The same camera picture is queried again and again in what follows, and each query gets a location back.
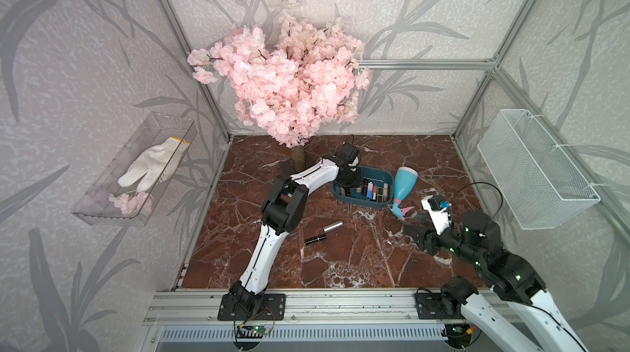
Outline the silver mascara cap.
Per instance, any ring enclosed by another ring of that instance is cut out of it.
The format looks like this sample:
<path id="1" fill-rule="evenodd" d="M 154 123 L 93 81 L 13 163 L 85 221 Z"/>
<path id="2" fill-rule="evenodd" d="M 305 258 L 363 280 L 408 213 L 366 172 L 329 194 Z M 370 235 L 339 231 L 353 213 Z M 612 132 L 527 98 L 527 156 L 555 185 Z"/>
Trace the silver mascara cap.
<path id="1" fill-rule="evenodd" d="M 325 226 L 323 228 L 323 232 L 325 234 L 327 234 L 327 233 L 330 233 L 330 232 L 332 232 L 332 231 L 334 231 L 334 230 L 336 230 L 336 229 L 338 229 L 340 227 L 343 227 L 343 226 L 344 226 L 343 222 L 334 222 L 334 223 L 332 223 L 330 225 Z"/>

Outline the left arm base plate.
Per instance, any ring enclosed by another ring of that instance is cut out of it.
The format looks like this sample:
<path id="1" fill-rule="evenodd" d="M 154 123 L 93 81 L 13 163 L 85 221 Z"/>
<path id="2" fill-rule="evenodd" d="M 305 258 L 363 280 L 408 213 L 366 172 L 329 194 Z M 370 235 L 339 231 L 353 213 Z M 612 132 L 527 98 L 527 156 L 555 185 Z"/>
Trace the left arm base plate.
<path id="1" fill-rule="evenodd" d="M 246 295 L 242 299 L 226 294 L 221 299 L 218 321 L 283 320 L 285 308 L 285 294 Z"/>

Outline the teal plastic storage box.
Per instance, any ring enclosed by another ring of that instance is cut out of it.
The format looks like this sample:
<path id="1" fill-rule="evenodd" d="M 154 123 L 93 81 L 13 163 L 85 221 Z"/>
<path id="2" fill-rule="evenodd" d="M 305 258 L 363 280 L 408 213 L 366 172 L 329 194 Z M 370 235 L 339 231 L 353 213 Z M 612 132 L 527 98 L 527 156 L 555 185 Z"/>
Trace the teal plastic storage box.
<path id="1" fill-rule="evenodd" d="M 359 166 L 359 169 L 362 174 L 362 178 L 367 179 L 368 182 L 372 182 L 378 188 L 384 186 L 385 183 L 389 185 L 389 200 L 384 203 L 379 203 L 374 200 L 368 200 L 367 197 L 363 197 L 362 194 L 357 194 L 355 188 L 350 189 L 351 195 L 349 197 L 344 196 L 344 188 L 338 186 L 336 182 L 332 183 L 332 192 L 336 199 L 343 203 L 353 204 L 357 206 L 368 207 L 372 209 L 383 209 L 391 204 L 392 202 L 392 186 L 394 182 L 394 177 L 388 171 L 377 169 L 368 166 Z"/>

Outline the black silver mascara tube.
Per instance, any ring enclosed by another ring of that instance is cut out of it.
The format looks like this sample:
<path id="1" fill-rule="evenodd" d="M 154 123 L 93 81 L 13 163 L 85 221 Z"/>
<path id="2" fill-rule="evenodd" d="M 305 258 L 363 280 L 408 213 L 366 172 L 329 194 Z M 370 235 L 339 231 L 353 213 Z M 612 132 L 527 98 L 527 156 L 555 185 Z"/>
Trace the black silver mascara tube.
<path id="1" fill-rule="evenodd" d="M 318 243 L 320 241 L 326 240 L 327 235 L 326 234 L 321 234 L 321 235 L 316 235 L 314 237 L 310 237 L 308 239 L 305 240 L 305 245 L 312 245 L 315 243 Z"/>

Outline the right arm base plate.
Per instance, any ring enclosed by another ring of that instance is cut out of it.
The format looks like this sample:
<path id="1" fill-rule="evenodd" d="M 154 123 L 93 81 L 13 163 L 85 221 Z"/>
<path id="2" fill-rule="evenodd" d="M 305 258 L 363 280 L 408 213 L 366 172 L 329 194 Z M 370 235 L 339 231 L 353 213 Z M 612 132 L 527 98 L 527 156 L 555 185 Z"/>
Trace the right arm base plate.
<path id="1" fill-rule="evenodd" d="M 415 308 L 419 319 L 456 319 L 454 300 L 441 292 L 418 288 L 414 294 Z"/>

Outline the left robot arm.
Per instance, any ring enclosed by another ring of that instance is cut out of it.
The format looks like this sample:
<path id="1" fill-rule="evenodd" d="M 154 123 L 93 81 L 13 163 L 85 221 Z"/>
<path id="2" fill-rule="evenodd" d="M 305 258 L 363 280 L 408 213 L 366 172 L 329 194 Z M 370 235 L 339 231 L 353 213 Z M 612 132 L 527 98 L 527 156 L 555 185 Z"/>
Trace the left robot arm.
<path id="1" fill-rule="evenodd" d="M 332 182 L 344 188 L 358 187 L 363 180 L 359 163 L 359 148 L 346 141 L 340 151 L 321 157 L 310 168 L 293 175 L 281 174 L 273 181 L 261 206 L 261 229 L 254 253 L 228 292 L 238 309 L 249 317 L 259 313 L 272 265 L 286 237 L 300 224 L 308 196 Z"/>

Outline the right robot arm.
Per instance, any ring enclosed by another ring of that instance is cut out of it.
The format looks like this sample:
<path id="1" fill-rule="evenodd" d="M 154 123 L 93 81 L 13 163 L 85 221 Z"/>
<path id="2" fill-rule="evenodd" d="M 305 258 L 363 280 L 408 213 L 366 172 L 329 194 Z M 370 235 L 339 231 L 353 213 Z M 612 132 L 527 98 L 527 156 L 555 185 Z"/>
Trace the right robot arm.
<path id="1" fill-rule="evenodd" d="M 418 248 L 431 256 L 448 251 L 472 265 L 483 283 L 515 311 L 533 335 L 527 337 L 520 332 L 462 276 L 444 284 L 437 295 L 418 294 L 419 317 L 465 319 L 503 351 L 587 350 L 559 311 L 543 279 L 526 259 L 504 247 L 499 225 L 487 214 L 466 212 L 461 228 L 456 230 L 451 203 L 443 196 L 424 197 L 422 207 L 428 212 L 430 225 L 404 226 Z"/>

